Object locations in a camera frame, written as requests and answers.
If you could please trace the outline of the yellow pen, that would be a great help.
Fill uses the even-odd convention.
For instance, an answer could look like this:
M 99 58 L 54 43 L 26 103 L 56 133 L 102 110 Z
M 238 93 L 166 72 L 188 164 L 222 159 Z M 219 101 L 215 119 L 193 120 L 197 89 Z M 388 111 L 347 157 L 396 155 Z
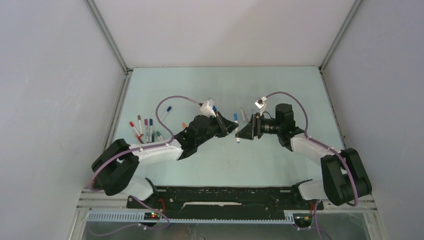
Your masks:
M 243 122 L 246 122 L 247 121 L 246 120 L 246 115 L 245 115 L 244 109 L 242 107 L 240 107 L 240 112 L 241 112 L 241 116 L 242 116 Z

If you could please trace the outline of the dark blue cap pen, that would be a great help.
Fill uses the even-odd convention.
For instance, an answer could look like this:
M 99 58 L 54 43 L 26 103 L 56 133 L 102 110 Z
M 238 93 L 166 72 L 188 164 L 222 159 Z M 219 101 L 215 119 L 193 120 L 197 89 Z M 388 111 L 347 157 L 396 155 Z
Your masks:
M 162 123 L 163 120 L 165 119 L 165 117 L 167 116 L 167 114 L 171 111 L 172 106 L 168 106 L 167 109 L 165 110 L 165 112 L 160 116 L 159 118 L 159 122 Z

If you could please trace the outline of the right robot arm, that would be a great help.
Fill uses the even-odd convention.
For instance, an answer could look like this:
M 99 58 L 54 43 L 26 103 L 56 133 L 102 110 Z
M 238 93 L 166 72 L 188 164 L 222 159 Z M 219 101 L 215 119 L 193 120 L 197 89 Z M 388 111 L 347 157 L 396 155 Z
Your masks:
M 372 193 L 359 153 L 353 148 L 337 149 L 306 137 L 304 130 L 296 125 L 292 105 L 278 104 L 274 118 L 253 114 L 235 136 L 254 140 L 264 134 L 276 135 L 282 147 L 305 156 L 321 169 L 321 180 L 305 180 L 294 185 L 297 191 L 291 194 L 290 201 L 295 208 L 304 209 L 311 200 L 328 200 L 336 206 L 354 205 L 356 199 Z

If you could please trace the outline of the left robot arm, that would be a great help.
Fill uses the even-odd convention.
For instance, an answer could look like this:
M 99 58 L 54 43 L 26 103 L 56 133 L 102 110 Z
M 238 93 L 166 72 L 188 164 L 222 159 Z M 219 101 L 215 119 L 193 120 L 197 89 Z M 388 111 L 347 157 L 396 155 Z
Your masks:
M 157 189 L 148 177 L 141 175 L 143 168 L 186 159 L 208 140 L 224 138 L 238 126 L 217 111 L 213 116 L 197 115 L 168 141 L 131 145 L 123 138 L 117 139 L 92 164 L 90 189 L 104 191 L 107 196 L 127 194 L 137 198 L 145 208 L 153 208 L 158 202 Z

